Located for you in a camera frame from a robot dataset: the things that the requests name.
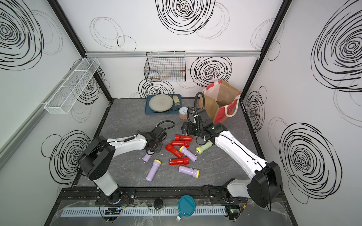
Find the red flashlight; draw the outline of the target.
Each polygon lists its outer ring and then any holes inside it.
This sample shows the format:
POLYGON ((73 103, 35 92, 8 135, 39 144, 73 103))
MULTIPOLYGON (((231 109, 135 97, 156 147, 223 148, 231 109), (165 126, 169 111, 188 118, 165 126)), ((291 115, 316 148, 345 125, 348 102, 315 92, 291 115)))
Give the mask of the red flashlight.
POLYGON ((188 157, 174 158, 169 160, 169 165, 188 165, 188 164, 189 164, 188 157))
POLYGON ((192 136, 185 136, 185 135, 175 135, 175 141, 193 141, 193 137, 192 136))
POLYGON ((173 140, 171 142, 171 145, 174 146, 174 147, 182 147, 182 146, 189 147, 190 143, 189 143, 189 141, 176 141, 176 140, 173 140))

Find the grey round plate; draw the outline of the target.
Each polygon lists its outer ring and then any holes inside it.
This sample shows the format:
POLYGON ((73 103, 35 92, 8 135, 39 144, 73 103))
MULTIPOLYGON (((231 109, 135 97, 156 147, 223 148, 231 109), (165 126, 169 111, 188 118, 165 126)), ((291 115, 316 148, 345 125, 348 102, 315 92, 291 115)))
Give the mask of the grey round plate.
POLYGON ((152 97, 149 107, 155 112, 165 112, 173 106, 173 99, 169 95, 159 94, 152 97))

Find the purple flashlight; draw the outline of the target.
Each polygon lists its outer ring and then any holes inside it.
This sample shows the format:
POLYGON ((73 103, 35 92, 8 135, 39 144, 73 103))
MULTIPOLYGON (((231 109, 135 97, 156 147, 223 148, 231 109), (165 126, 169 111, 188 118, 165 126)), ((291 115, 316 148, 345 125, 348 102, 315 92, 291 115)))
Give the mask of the purple flashlight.
POLYGON ((144 163, 147 163, 151 157, 153 156, 154 152, 146 152, 146 154, 142 157, 142 160, 144 161, 144 163))
POLYGON ((182 154, 184 154, 185 156, 187 156, 193 162, 195 162, 198 158, 195 154, 193 154, 191 151, 189 151, 188 148, 185 146, 181 146, 179 151, 182 154))
POLYGON ((196 178, 196 179, 199 178, 199 174, 200 174, 200 171, 198 169, 192 169, 192 168, 189 168, 186 166, 179 166, 178 171, 180 173, 192 176, 193 178, 196 178))
POLYGON ((158 171, 158 168, 161 166, 162 162, 160 160, 154 160, 152 167, 149 171, 149 173, 146 176, 146 180, 148 182, 151 182, 156 174, 156 172, 158 171))

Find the red flashlight bottom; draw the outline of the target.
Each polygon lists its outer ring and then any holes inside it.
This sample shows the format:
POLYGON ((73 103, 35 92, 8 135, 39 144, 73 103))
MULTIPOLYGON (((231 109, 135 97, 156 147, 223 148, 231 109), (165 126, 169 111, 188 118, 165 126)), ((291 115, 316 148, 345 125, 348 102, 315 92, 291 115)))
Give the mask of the red flashlight bottom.
POLYGON ((174 158, 169 160, 169 165, 188 165, 188 164, 189 164, 188 157, 174 158))

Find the red flashlight top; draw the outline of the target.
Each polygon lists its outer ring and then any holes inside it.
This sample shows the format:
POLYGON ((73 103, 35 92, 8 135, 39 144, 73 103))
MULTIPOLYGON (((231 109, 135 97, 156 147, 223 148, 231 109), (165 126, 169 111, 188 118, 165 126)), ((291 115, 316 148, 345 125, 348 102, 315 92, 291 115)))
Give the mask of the red flashlight top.
POLYGON ((193 137, 192 136, 185 136, 185 135, 175 135, 175 141, 193 141, 193 137))

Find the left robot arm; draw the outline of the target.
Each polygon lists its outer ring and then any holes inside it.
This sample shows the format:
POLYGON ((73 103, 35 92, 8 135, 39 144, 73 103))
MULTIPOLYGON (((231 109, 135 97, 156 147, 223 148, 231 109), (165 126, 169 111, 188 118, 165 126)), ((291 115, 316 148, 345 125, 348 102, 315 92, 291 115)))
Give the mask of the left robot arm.
POLYGON ((158 153, 166 136, 166 130, 160 126, 150 132, 137 132, 122 138, 97 136, 80 154, 77 163, 85 176, 95 183, 104 195, 119 195, 119 186, 108 170, 113 158, 137 150, 158 153))

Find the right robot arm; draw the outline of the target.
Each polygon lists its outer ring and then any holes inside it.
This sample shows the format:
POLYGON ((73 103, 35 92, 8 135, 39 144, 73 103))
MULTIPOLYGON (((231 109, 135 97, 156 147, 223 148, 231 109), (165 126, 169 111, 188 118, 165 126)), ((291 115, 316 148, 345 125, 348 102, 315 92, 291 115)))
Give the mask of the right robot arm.
POLYGON ((210 141, 225 151, 248 175, 248 179, 232 179, 226 189, 232 197, 252 199, 264 208, 271 207, 272 200, 283 191, 281 169, 274 162, 257 156, 239 142, 223 124, 213 123, 204 109, 187 109, 187 120, 192 136, 210 141))

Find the small orange can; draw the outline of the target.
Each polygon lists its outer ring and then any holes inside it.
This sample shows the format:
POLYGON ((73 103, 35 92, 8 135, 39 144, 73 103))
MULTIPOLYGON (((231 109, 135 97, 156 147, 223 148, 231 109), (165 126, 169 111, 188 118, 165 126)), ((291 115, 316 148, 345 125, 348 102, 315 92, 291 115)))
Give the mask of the small orange can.
POLYGON ((179 118, 182 120, 186 120, 188 116, 188 108, 187 107, 181 107, 179 109, 179 118))

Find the purple flashlight bottom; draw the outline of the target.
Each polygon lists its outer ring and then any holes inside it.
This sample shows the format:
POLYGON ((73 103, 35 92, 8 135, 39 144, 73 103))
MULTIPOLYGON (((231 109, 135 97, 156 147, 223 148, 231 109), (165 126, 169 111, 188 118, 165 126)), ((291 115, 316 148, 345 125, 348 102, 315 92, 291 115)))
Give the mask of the purple flashlight bottom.
POLYGON ((186 166, 179 166, 178 171, 180 173, 192 176, 193 178, 196 178, 196 179, 199 178, 199 174, 200 174, 200 171, 198 169, 192 169, 192 168, 189 168, 186 166))

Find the black round knob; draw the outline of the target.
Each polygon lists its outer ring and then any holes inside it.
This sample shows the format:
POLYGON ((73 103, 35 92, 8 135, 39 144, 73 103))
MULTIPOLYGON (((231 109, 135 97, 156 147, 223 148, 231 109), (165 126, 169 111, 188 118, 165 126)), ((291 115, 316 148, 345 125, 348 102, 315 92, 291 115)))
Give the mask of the black round knob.
POLYGON ((161 210, 164 207, 163 199, 162 198, 155 199, 153 206, 156 210, 161 210))

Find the teal round lid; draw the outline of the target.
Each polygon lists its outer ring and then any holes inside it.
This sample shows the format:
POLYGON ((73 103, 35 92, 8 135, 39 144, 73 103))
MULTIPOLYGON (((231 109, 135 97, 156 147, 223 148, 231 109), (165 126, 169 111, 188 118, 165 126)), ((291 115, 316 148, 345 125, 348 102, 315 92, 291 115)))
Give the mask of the teal round lid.
POLYGON ((196 210, 195 200, 190 195, 182 196, 178 201, 179 214, 176 220, 179 222, 182 217, 190 217, 196 210))

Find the dark teal tray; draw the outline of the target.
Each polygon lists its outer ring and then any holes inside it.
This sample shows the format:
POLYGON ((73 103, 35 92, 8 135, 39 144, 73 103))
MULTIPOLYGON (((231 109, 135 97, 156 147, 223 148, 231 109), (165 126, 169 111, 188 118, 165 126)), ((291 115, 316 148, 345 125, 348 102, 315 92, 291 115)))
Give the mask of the dark teal tray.
POLYGON ((180 105, 179 106, 175 106, 174 105, 174 102, 173 102, 173 106, 171 107, 171 109, 165 111, 165 112, 155 112, 153 111, 150 107, 149 107, 149 101, 152 97, 154 97, 155 95, 150 95, 147 97, 146 99, 146 106, 145 106, 145 113, 148 114, 148 115, 154 115, 154 114, 157 114, 157 113, 166 113, 166 114, 173 114, 173 113, 177 113, 179 111, 179 109, 182 107, 182 100, 181 100, 181 96, 178 95, 179 99, 180 99, 180 105))

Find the red flashlight diagonal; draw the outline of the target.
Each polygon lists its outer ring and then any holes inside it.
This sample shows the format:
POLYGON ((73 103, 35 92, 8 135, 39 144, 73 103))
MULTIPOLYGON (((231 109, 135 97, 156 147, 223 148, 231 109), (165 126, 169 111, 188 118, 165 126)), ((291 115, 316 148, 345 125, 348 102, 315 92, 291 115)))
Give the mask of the red flashlight diagonal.
POLYGON ((177 158, 183 158, 183 153, 181 153, 179 150, 174 148, 171 144, 166 145, 166 150, 171 152, 173 155, 175 155, 177 158))

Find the brown jute tote bag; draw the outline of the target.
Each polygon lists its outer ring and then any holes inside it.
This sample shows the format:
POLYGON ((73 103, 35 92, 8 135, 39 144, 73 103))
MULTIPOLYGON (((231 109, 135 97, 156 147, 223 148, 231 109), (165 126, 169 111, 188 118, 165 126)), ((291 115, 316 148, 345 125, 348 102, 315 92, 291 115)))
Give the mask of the brown jute tote bag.
POLYGON ((222 123, 233 117, 239 106, 241 91, 230 85, 227 81, 216 81, 203 89, 199 108, 206 110, 213 123, 222 123))

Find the light green flashlight lower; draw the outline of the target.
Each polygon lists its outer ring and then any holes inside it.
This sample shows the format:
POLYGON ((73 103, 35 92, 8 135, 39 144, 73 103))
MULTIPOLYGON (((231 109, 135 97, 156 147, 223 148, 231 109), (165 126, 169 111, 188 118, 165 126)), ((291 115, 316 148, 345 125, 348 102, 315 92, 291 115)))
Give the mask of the light green flashlight lower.
POLYGON ((205 144, 196 148, 196 152, 198 155, 205 152, 207 149, 211 148, 214 144, 211 141, 207 141, 205 144))

